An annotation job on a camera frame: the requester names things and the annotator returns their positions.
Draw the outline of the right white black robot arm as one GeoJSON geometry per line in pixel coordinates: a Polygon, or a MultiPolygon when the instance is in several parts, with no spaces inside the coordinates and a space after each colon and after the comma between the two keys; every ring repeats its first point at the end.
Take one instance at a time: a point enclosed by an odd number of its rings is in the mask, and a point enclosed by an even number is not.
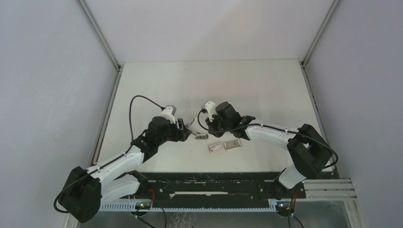
{"type": "Polygon", "coordinates": [[[208,115],[205,130],[217,138],[231,133],[238,139],[269,143],[289,153],[292,164],[275,180],[275,193],[279,197],[288,197],[297,184],[306,179],[316,179],[323,169],[338,162],[337,153],[309,124],[299,128],[271,125],[254,116],[241,116],[228,102],[215,104],[207,101],[202,105],[201,112],[208,115]]]}

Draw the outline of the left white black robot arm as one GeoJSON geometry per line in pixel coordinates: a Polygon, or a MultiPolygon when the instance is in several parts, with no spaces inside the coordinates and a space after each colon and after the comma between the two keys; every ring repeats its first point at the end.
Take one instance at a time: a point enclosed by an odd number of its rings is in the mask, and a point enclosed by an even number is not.
{"type": "Polygon", "coordinates": [[[98,165],[86,169],[75,167],[56,196],[54,209],[86,223],[103,205],[118,198],[127,195],[145,197],[148,184],[131,172],[156,155],[164,143],[184,142],[191,134],[181,118],[171,123],[162,116],[154,117],[147,129],[131,141],[128,149],[98,165]]]}

